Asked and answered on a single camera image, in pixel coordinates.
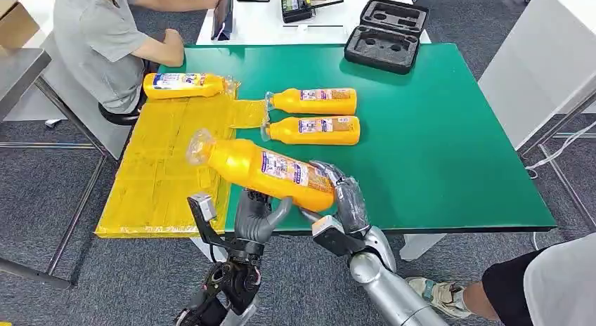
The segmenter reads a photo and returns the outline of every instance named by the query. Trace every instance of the white cable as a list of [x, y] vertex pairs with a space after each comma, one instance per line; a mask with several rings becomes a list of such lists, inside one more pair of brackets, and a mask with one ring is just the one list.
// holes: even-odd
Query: white cable
[[185, 309], [184, 311], [182, 311], [182, 313], [180, 313], [180, 316], [178, 317], [178, 321], [176, 321], [176, 326], [182, 325], [182, 320], [184, 320], [184, 318], [186, 318], [186, 315], [188, 314], [188, 312], [190, 312], [190, 311]]
[[569, 145], [571, 145], [575, 140], [577, 140], [580, 136], [582, 136], [586, 131], [589, 131], [592, 127], [596, 126], [596, 121], [594, 121], [590, 126], [585, 127], [584, 129], [581, 129], [580, 131], [577, 131], [576, 133], [571, 134], [563, 143], [563, 146], [561, 146], [561, 148], [559, 148], [559, 150], [557, 150], [556, 152], [552, 153], [550, 156], [547, 156], [545, 159], [542, 159], [541, 161], [536, 162], [535, 164], [526, 167], [526, 170], [531, 170], [534, 172], [534, 176], [531, 177], [532, 179], [535, 179], [538, 177], [538, 173], [534, 170], [535, 168], [542, 166], [544, 164], [547, 164], [548, 162], [556, 159], [557, 157], [559, 157], [559, 155], [561, 155], [563, 153], [563, 150], [565, 150], [565, 148], [567, 148]]
[[534, 245], [534, 249], [538, 251], [538, 243], [536, 243], [536, 231], [532, 233], [532, 244]]

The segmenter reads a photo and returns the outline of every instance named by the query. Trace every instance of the man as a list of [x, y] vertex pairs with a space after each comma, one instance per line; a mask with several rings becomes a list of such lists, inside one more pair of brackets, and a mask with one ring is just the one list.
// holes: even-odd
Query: man
[[180, 66], [183, 42], [167, 29], [158, 41], [136, 29], [129, 4], [156, 11], [214, 8], [219, 0], [56, 0], [54, 37], [68, 70], [111, 113], [136, 110], [147, 68]]
[[596, 233], [488, 268], [466, 288], [408, 278], [431, 305], [455, 318], [470, 314], [505, 326], [596, 325]]

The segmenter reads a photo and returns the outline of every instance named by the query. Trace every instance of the chair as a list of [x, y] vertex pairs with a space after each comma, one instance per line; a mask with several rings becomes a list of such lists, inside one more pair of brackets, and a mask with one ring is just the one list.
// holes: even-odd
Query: chair
[[118, 124], [120, 126], [132, 126], [136, 123], [136, 120], [138, 120], [138, 110], [134, 110], [134, 112], [129, 114], [115, 114], [108, 112], [101, 105], [101, 103], [98, 103], [97, 107], [99, 108], [101, 116], [113, 124]]

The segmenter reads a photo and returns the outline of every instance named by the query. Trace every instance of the robotic arm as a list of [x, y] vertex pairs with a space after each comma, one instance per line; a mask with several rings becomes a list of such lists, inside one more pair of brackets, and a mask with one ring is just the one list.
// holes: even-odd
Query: robotic arm
[[[209, 225], [216, 217], [209, 195], [193, 195], [188, 198], [188, 204], [203, 242], [223, 247], [228, 259], [213, 265], [200, 292], [176, 317], [176, 326], [243, 326], [259, 303], [259, 264], [265, 243], [290, 212], [292, 198], [282, 200], [272, 212], [269, 196], [244, 189], [237, 208], [235, 237], [231, 241], [221, 239]], [[218, 299], [222, 292], [227, 300], [225, 305]]]
[[337, 256], [349, 256], [352, 278], [362, 285], [388, 325], [447, 326], [396, 274], [395, 257], [387, 238], [378, 227], [368, 223], [358, 182], [331, 164], [311, 163], [331, 179], [337, 205], [337, 218], [302, 209], [302, 214], [313, 221], [315, 242]]

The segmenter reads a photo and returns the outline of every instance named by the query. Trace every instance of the yellow plastic sheet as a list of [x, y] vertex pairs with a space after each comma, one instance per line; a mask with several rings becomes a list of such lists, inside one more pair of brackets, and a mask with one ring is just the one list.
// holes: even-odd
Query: yellow plastic sheet
[[265, 100], [234, 100], [228, 123], [236, 129], [257, 128], [266, 116]]
[[233, 138], [230, 107], [221, 94], [146, 103], [98, 223], [99, 237], [196, 237], [197, 227], [187, 196], [210, 194], [218, 216], [215, 231], [223, 232], [230, 184], [209, 167], [186, 161], [190, 137], [206, 128], [215, 138]]

